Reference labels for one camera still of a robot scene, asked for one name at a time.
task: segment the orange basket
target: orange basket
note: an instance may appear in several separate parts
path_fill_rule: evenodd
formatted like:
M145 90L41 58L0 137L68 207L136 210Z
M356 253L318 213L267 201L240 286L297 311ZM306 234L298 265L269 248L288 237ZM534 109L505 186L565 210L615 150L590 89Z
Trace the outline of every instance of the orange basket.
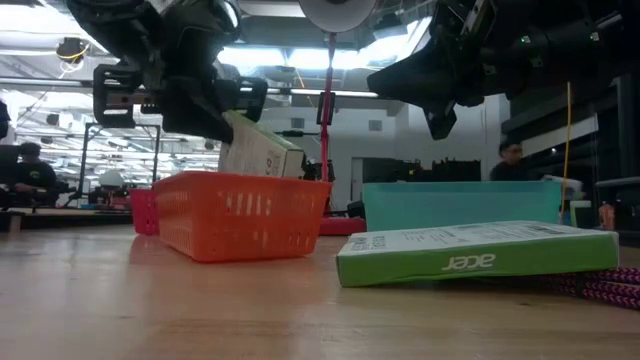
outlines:
M331 184L187 171L153 188L162 241L221 262L313 252Z

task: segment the white box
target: white box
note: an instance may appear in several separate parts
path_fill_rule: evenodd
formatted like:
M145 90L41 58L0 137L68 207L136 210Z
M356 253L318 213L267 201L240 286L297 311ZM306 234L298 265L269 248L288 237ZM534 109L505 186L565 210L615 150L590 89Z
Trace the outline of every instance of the white box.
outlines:
M301 177L304 151L235 111L223 114L233 143L222 144L218 171L257 176Z

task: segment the spool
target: spool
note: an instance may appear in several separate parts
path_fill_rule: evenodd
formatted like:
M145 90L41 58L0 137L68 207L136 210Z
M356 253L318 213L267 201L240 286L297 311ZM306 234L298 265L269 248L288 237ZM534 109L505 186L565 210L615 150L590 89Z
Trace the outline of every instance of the spool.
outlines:
M373 12L377 0L298 0L304 15L328 33L353 30Z

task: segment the desk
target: desk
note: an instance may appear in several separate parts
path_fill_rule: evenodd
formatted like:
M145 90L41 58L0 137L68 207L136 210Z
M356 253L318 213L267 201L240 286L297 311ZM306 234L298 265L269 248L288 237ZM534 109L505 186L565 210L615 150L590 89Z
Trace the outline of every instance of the desk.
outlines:
M307 258L201 265L130 227L0 240L0 359L637 359L640 313L469 283L342 289ZM626 264L640 250L625 249Z

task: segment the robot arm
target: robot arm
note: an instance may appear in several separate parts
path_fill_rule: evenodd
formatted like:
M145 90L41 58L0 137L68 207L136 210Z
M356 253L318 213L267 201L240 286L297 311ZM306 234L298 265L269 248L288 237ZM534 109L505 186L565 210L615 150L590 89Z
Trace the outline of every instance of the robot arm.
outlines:
M94 113L103 126L135 126L133 105L140 104L143 113L163 115L165 131L230 143L233 131L222 113L236 108L241 86L257 89L248 106L259 108L250 114L258 120L266 83L220 79L213 67L239 36L230 0L176 0L161 13L144 0L67 0L67 6L121 60L94 71Z
M422 107L443 139L456 104L567 81L585 96L605 89L640 62L639 20L636 0L439 0L427 45L369 88Z

